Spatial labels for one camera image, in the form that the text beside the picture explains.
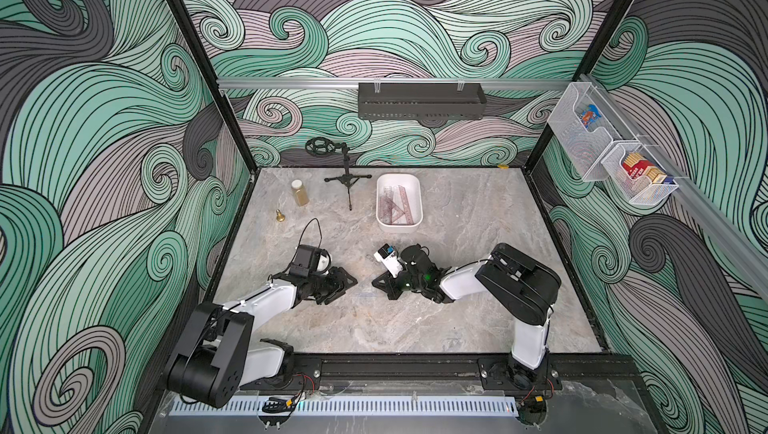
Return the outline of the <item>long pink ruler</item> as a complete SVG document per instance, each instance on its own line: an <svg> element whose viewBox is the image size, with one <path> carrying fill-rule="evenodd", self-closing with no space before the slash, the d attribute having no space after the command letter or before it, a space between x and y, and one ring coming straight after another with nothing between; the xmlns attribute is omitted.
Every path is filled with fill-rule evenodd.
<svg viewBox="0 0 768 434"><path fill-rule="evenodd" d="M405 218L399 221L397 224L413 225L414 224L413 212L410 206L410 200L408 197L407 189L404 186L400 185L395 189L394 203L400 206L406 213Z"/></svg>

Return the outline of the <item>white plastic storage box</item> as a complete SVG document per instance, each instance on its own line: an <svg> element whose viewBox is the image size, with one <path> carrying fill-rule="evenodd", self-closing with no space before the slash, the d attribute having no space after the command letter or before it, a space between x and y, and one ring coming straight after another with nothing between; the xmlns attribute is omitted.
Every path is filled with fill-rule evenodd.
<svg viewBox="0 0 768 434"><path fill-rule="evenodd" d="M377 179L376 220L383 232L412 234L423 219L421 183L415 175L387 173Z"/></svg>

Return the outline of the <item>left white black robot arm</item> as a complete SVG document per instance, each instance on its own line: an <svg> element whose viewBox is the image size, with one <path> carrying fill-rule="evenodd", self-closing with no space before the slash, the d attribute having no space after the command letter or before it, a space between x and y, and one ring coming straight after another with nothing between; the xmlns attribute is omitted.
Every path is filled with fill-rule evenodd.
<svg viewBox="0 0 768 434"><path fill-rule="evenodd" d="M240 388L257 381L291 385L294 348L273 339L252 344L252 334L304 300L328 305L357 284L341 267L306 277L279 273L241 299L199 304L162 371L162 388L191 402L221 408Z"/></svg>

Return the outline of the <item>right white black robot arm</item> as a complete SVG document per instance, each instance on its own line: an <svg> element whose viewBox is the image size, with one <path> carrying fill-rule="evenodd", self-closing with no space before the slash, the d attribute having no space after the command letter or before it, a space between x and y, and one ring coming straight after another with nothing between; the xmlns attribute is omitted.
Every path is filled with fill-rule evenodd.
<svg viewBox="0 0 768 434"><path fill-rule="evenodd" d="M514 318L510 351L512 365L529 372L538 369L548 353L548 334L562 281L549 267L506 243L497 244L486 257L458 268L440 268L427 249L411 245L402 251L385 244L374 254L386 272L372 286L390 300L405 292L422 295L437 304L488 292Z"/></svg>

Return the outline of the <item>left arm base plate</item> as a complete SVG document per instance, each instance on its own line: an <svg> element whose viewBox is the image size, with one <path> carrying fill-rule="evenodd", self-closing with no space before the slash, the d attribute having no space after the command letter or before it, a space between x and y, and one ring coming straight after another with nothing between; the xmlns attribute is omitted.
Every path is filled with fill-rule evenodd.
<svg viewBox="0 0 768 434"><path fill-rule="evenodd" d="M284 361L278 373L269 378L262 378L240 387L242 391L296 393L301 390L314 392L322 374L322 361L319 357L295 355Z"/></svg>

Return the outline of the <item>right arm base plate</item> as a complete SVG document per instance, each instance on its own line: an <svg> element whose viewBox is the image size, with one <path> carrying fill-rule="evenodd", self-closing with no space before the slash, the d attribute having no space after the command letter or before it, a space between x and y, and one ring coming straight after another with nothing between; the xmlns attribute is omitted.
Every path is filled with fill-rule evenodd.
<svg viewBox="0 0 768 434"><path fill-rule="evenodd" d="M486 390L526 394L530 390L544 392L562 389L562 383L554 374L550 356L546 355L538 368L525 367L510 355L485 356L478 359L482 386Z"/></svg>

